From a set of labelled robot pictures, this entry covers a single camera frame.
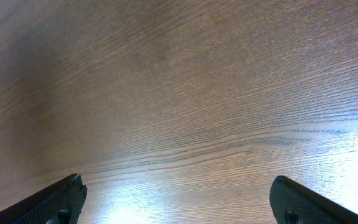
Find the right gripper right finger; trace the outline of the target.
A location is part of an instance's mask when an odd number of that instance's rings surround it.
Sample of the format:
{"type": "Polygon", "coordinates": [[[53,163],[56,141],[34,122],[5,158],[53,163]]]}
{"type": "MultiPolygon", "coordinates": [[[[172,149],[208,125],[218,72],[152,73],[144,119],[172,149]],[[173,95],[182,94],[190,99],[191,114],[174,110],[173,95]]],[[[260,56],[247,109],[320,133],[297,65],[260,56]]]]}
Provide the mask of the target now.
{"type": "Polygon", "coordinates": [[[278,224],[358,223],[358,214],[284,175],[273,181],[269,201],[278,224]]]}

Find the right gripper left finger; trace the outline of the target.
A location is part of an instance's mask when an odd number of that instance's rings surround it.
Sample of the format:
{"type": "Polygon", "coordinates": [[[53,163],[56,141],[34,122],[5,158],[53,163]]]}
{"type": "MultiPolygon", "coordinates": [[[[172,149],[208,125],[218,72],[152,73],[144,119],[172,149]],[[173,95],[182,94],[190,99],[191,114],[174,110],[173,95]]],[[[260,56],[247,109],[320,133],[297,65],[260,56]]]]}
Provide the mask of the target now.
{"type": "Polygon", "coordinates": [[[71,174],[0,212],[0,224],[77,224],[87,196],[81,175],[71,174]]]}

